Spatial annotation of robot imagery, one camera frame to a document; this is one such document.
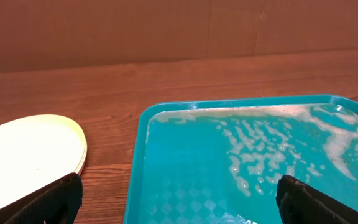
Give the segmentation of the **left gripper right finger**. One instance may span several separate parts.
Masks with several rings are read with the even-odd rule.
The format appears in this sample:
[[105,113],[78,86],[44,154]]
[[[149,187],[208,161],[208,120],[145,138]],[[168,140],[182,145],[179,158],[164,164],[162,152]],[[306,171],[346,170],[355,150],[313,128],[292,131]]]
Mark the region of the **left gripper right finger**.
[[283,224],[358,224],[358,212],[302,181],[284,175],[276,203]]

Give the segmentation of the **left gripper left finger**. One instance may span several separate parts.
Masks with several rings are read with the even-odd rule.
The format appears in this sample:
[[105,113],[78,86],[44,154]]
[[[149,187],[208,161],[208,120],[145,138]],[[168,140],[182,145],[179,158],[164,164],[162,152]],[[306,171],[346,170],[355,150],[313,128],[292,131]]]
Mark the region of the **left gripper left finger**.
[[0,224],[71,224],[82,199],[83,184],[73,172],[0,208]]

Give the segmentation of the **yellow plate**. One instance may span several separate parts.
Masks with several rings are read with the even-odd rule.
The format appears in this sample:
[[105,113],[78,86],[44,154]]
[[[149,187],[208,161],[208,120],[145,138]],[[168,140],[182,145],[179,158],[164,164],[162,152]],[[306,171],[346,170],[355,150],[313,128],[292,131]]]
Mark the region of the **yellow plate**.
[[0,209],[70,173],[81,173],[85,134],[74,120],[40,114],[0,125]]

